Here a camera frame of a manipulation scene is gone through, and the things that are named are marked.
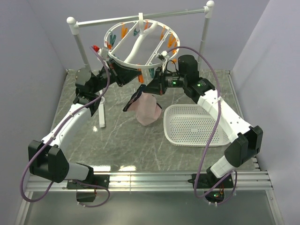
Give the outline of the orange front clothes peg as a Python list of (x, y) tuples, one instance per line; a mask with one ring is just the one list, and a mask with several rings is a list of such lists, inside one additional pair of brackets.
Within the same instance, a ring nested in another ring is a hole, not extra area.
[(139, 75), (138, 75), (138, 81), (140, 83), (144, 83), (144, 79), (143, 79), (143, 74), (142, 74), (142, 70), (139, 68), (138, 69)]

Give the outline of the pink underwear navy trim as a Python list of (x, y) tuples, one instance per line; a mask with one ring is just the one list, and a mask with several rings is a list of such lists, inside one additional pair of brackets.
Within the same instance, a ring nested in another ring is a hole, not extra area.
[(143, 126), (157, 121), (162, 112), (156, 98), (152, 94), (145, 93), (145, 88), (146, 85), (141, 84), (123, 108), (123, 112), (134, 111), (137, 121)]

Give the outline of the white round clip hanger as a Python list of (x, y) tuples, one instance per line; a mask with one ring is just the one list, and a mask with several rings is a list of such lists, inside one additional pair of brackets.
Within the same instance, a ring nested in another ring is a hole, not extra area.
[[(146, 21), (149, 21), (151, 26), (144, 30)], [(127, 35), (121, 38), (121, 27), (122, 24), (128, 28)], [(160, 34), (162, 28), (165, 26), (164, 38), (160, 40)], [(139, 30), (139, 34), (134, 37), (134, 29)], [(115, 34), (116, 40), (112, 49), (109, 50), (109, 57), (115, 60), (121, 66), (127, 68), (146, 70), (150, 68), (158, 68), (164, 65), (167, 61), (161, 61), (157, 58), (157, 54), (162, 51), (167, 51), (170, 55), (169, 60), (173, 60), (177, 57), (179, 50), (177, 47), (180, 46), (180, 38), (177, 33), (166, 24), (147, 19), (146, 15), (139, 13), (137, 19), (121, 19), (119, 23), (113, 25), (104, 36), (105, 42), (109, 42), (110, 34)], [(167, 47), (170, 33), (173, 33), (177, 39), (176, 47)]]

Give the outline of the white perforated plastic basket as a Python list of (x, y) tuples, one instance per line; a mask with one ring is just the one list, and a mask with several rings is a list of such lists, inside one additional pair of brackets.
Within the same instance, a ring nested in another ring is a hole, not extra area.
[(166, 139), (181, 147), (206, 146), (216, 123), (207, 111), (193, 104), (171, 105), (163, 119)]

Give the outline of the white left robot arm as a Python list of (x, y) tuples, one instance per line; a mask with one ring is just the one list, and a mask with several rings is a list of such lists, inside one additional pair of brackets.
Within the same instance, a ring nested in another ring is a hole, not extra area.
[(78, 180), (83, 188), (94, 185), (93, 168), (79, 163), (70, 163), (65, 148), (77, 131), (97, 112), (102, 96), (110, 84), (120, 87), (141, 74), (140, 69), (128, 68), (115, 60), (108, 60), (103, 68), (93, 73), (85, 67), (75, 74), (75, 99), (65, 117), (41, 141), (32, 141), (28, 146), (31, 174), (55, 183)]

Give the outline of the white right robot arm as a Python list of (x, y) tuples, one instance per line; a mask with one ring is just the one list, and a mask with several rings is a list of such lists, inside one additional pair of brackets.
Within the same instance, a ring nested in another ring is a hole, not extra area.
[(244, 121), (220, 96), (220, 91), (206, 78), (199, 76), (197, 61), (192, 55), (178, 59), (178, 70), (169, 72), (159, 67), (145, 92), (165, 94), (168, 88), (182, 88), (186, 96), (204, 109), (221, 127), (230, 140), (223, 156), (205, 174), (196, 174), (194, 188), (204, 177), (210, 188), (219, 187), (226, 175), (256, 156), (261, 149), (263, 130)]

